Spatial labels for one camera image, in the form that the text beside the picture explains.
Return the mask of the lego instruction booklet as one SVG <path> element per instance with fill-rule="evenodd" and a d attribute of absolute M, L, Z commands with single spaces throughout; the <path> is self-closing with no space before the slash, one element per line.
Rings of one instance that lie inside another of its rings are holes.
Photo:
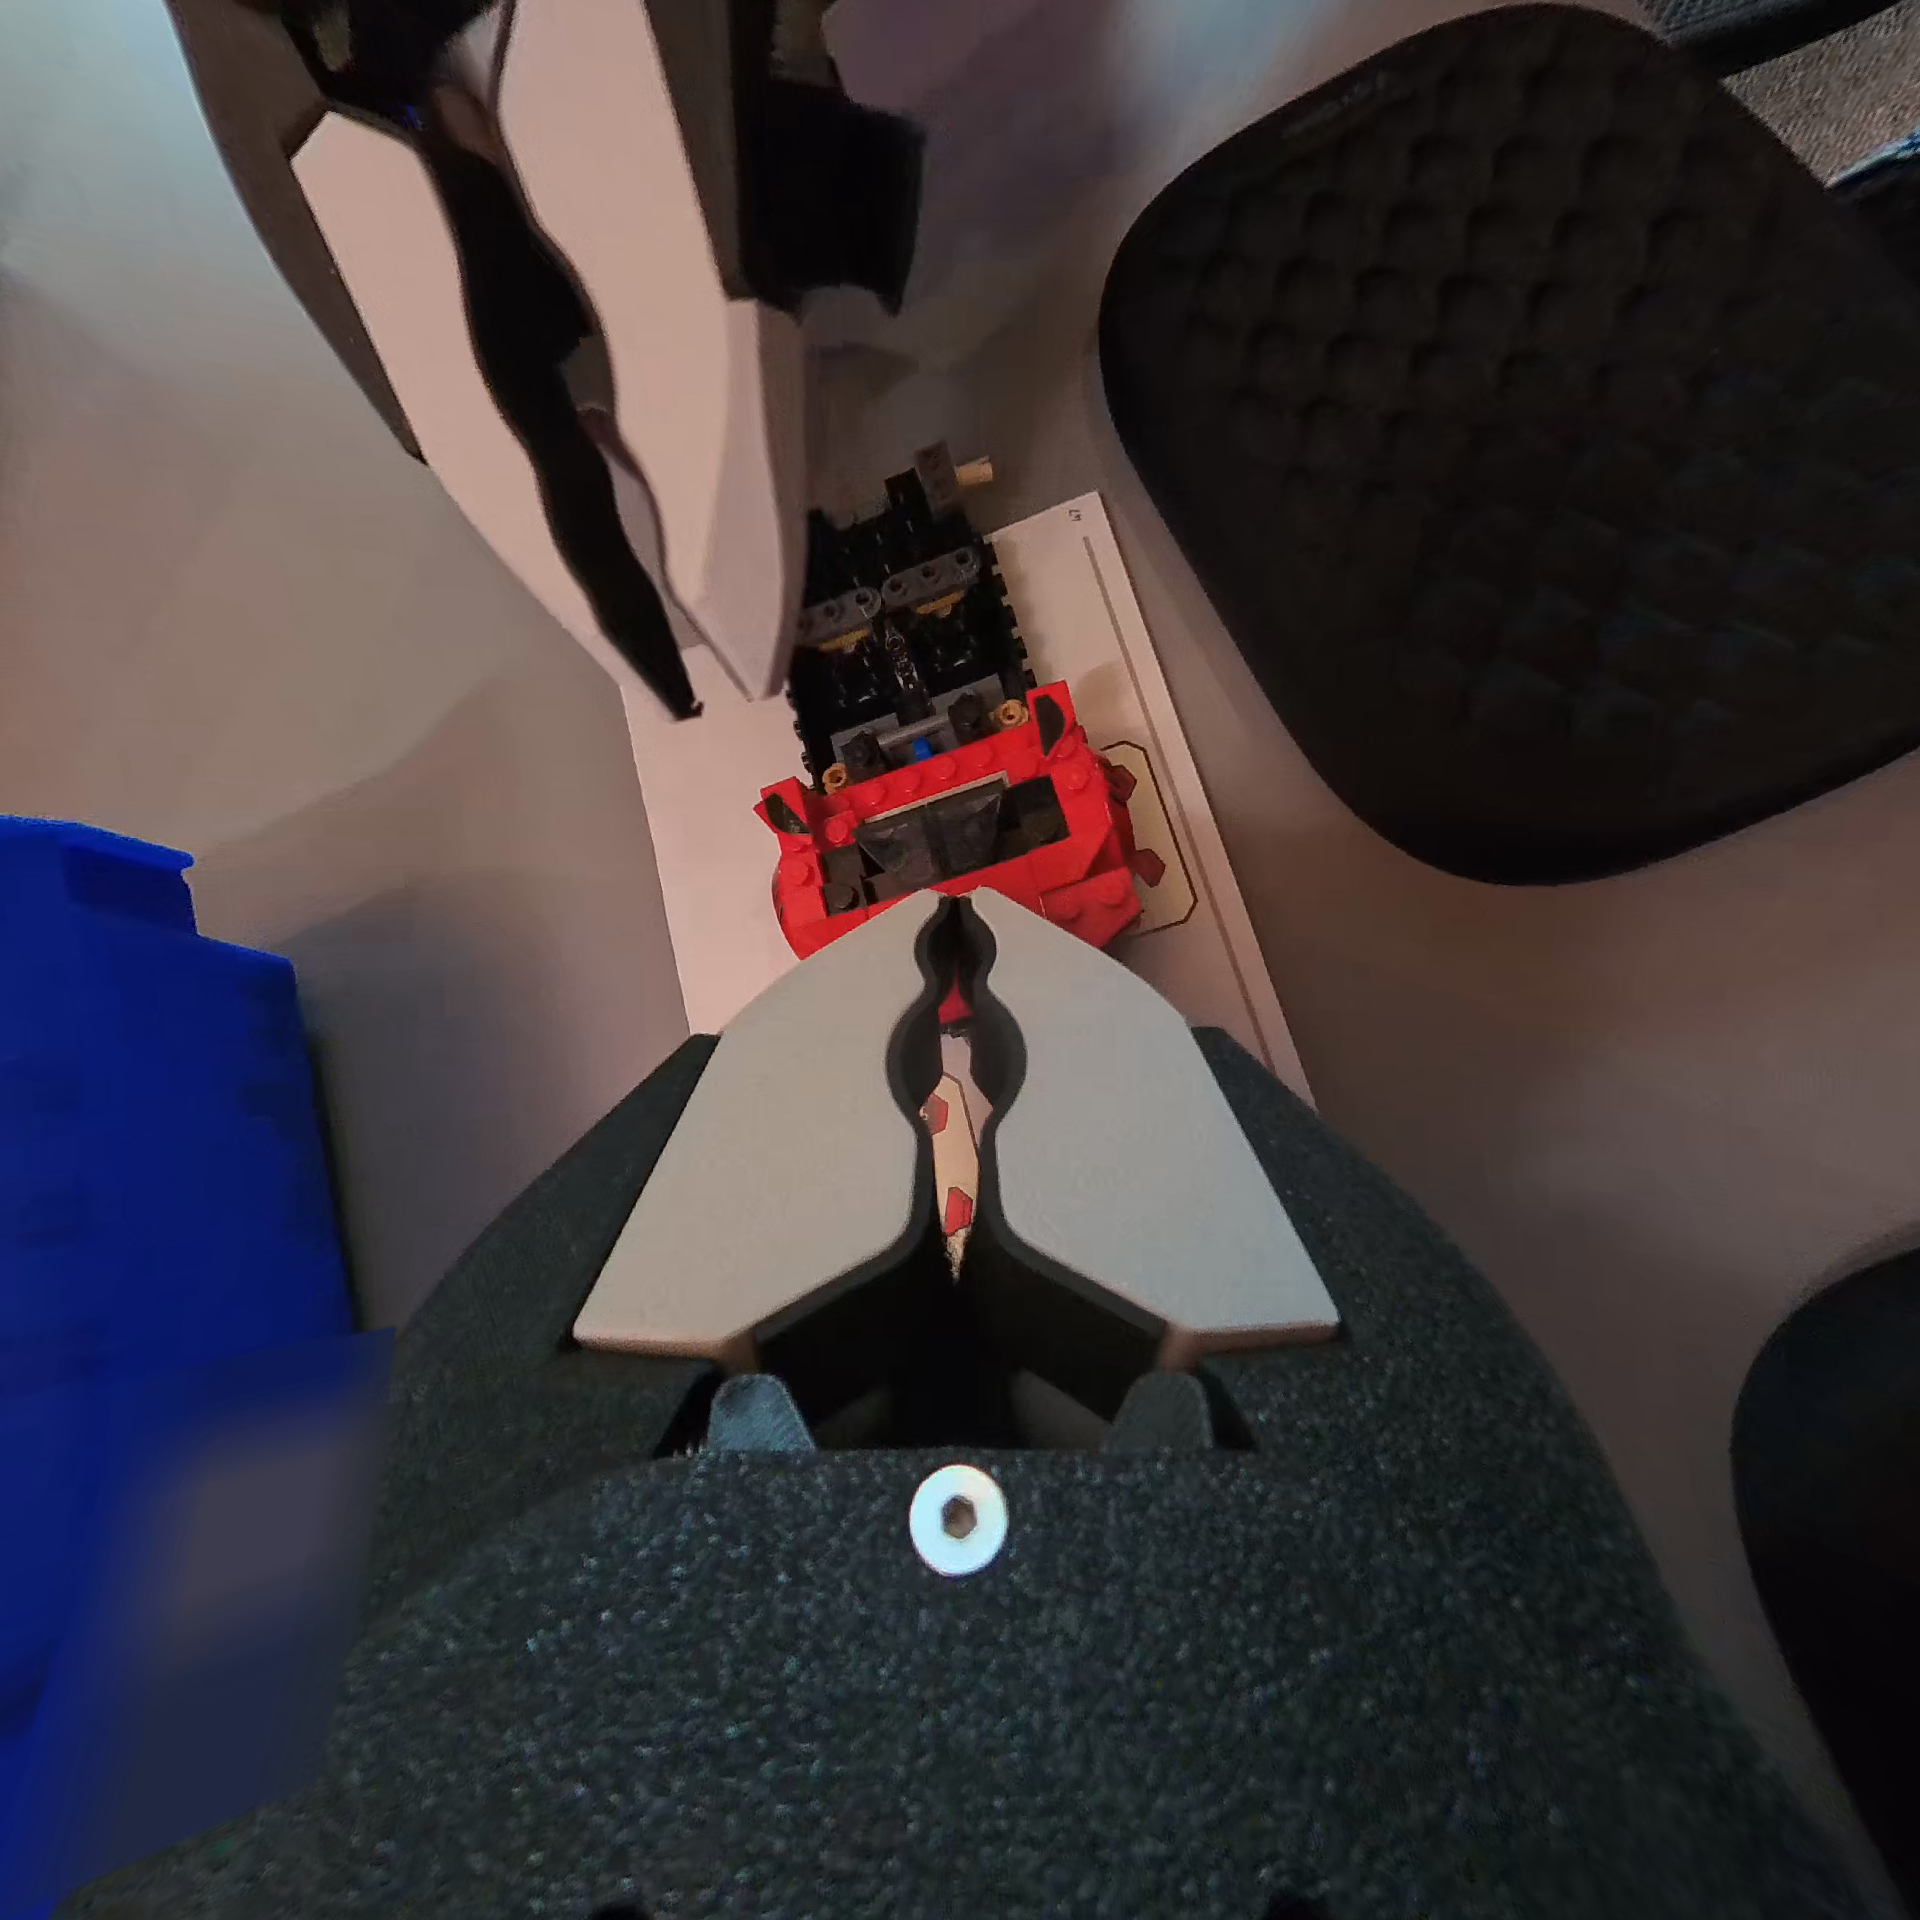
<path fill-rule="evenodd" d="M 1144 914 L 1119 958 L 1312 1107 L 1104 497 L 1006 523 L 992 541 L 1032 665 L 1067 686 L 1090 748 L 1137 780 Z M 750 701 L 705 645 L 685 659 L 705 701 L 695 723 L 675 723 L 645 689 L 625 703 L 688 1026 L 714 1034 L 795 965 L 778 926 L 776 836 L 753 807 L 801 770 L 801 742 L 783 695 Z"/>

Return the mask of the black quilted chair seat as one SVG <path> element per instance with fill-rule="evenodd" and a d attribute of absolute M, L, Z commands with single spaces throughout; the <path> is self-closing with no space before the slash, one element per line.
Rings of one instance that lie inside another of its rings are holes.
<path fill-rule="evenodd" d="M 1135 219 L 1119 442 L 1354 817 L 1469 881 L 1704 849 L 1915 753 L 1915 283 L 1641 27 L 1497 6 Z"/>
<path fill-rule="evenodd" d="M 1754 1359 L 1735 1511 L 1786 1663 L 1918 1907 L 1918 1252 L 1840 1277 Z"/>

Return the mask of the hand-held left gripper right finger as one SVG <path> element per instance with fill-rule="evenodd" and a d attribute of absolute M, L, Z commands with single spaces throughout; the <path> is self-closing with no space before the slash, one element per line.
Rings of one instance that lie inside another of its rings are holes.
<path fill-rule="evenodd" d="M 1339 1311 L 1192 1023 L 1123 963 L 965 897 L 990 1102 L 963 1297 L 1013 1366 L 1194 1366 Z"/>

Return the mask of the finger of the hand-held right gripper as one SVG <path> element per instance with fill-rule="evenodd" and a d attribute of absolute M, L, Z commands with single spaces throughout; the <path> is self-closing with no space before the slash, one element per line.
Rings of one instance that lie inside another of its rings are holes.
<path fill-rule="evenodd" d="M 770 119 L 779 4 L 465 4 L 446 143 L 474 158 L 503 281 L 446 430 L 446 492 L 629 711 L 698 713 L 686 653 L 769 695 L 801 602 L 801 323 Z"/>
<path fill-rule="evenodd" d="M 518 188 L 445 123 L 339 105 L 295 178 L 426 467 L 587 655 L 671 721 L 702 713 L 615 469 L 568 382 L 591 323 Z"/>

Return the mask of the blue plastic bin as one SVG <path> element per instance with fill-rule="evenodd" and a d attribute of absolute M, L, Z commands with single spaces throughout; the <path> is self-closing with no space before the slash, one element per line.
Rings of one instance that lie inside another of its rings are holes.
<path fill-rule="evenodd" d="M 2 823 L 5 1916 L 305 1785 L 369 1570 L 393 1337 L 297 975 L 189 868 Z"/>

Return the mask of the red and black lego car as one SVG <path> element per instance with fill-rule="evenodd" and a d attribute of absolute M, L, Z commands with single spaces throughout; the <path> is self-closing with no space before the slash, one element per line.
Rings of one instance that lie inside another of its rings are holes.
<path fill-rule="evenodd" d="M 807 516 L 786 676 L 801 774 L 755 805 L 798 958 L 919 891 L 994 890 L 1096 949 L 1141 922 L 1137 780 L 1070 689 L 1038 679 L 970 514 L 978 487 L 937 442 L 879 506 Z"/>

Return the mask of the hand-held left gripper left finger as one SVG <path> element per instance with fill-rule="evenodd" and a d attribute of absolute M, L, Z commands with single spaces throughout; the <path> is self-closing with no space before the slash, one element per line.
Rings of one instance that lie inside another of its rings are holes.
<path fill-rule="evenodd" d="M 576 1315 L 578 1346 L 881 1377 L 949 1311 L 921 1109 L 943 1076 L 957 900 L 785 971 L 726 1026 Z"/>

